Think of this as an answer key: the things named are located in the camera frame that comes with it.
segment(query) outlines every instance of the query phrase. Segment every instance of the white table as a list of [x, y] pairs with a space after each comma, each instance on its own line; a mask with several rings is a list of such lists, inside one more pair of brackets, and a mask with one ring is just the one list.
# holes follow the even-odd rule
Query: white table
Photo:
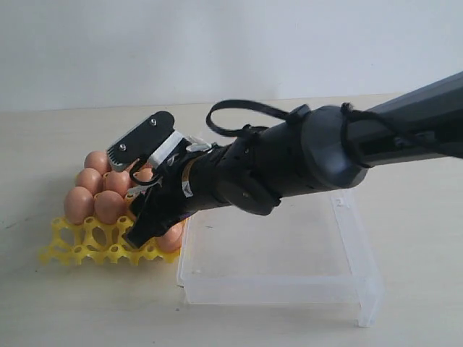
[[[284, 100], [291, 109], [351, 100]], [[209, 137], [209, 105], [172, 106], [184, 134]], [[156, 107], [0, 114], [0, 346], [461, 346], [463, 341], [463, 161], [371, 170], [357, 190], [385, 278], [374, 327], [345, 309], [189, 307], [176, 265], [163, 261], [41, 266], [49, 222], [62, 214], [82, 160], [106, 149]], [[261, 116], [224, 112], [224, 126]]]

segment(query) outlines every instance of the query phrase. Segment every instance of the robotic arm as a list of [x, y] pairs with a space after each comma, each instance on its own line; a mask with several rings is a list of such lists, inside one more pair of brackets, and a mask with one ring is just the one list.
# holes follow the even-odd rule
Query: robotic arm
[[[212, 113], [244, 108], [276, 117], [274, 127], [218, 127]], [[108, 150], [111, 166], [130, 170], [142, 191], [130, 210], [137, 216], [125, 234], [134, 248], [164, 235], [200, 210], [234, 205], [268, 215], [282, 198], [357, 186], [373, 166], [442, 156], [463, 158], [463, 72], [373, 107], [348, 103], [286, 112], [248, 100], [212, 107], [206, 124], [227, 146], [209, 145], [174, 130], [174, 117], [159, 111]], [[134, 173], [145, 163], [153, 179]]]

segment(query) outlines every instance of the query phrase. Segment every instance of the egg tray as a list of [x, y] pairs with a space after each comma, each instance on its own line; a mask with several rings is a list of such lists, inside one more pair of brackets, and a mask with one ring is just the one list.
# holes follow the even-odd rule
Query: egg tray
[[[55, 218], [51, 221], [51, 243], [39, 253], [43, 264], [51, 259], [60, 261], [63, 265], [75, 263], [81, 265], [86, 257], [96, 264], [102, 265], [107, 258], [116, 264], [121, 257], [126, 257], [130, 264], [138, 265], [143, 257], [153, 260], [161, 257], [172, 263], [180, 254], [180, 249], [172, 253], [165, 253], [156, 246], [156, 240], [151, 239], [141, 249], [133, 249], [122, 238], [125, 231], [133, 225], [128, 216], [122, 216], [115, 224], [104, 224], [96, 217], [88, 217], [78, 226], [67, 222], [65, 217]], [[72, 233], [74, 244], [66, 242], [63, 233]]]

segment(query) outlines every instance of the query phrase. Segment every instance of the white plastic part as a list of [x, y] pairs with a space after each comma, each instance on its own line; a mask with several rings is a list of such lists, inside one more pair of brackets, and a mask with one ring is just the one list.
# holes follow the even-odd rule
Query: white plastic part
[[383, 283], [352, 190], [284, 199], [269, 216], [223, 207], [188, 222], [177, 280], [191, 304], [358, 303], [371, 326]]

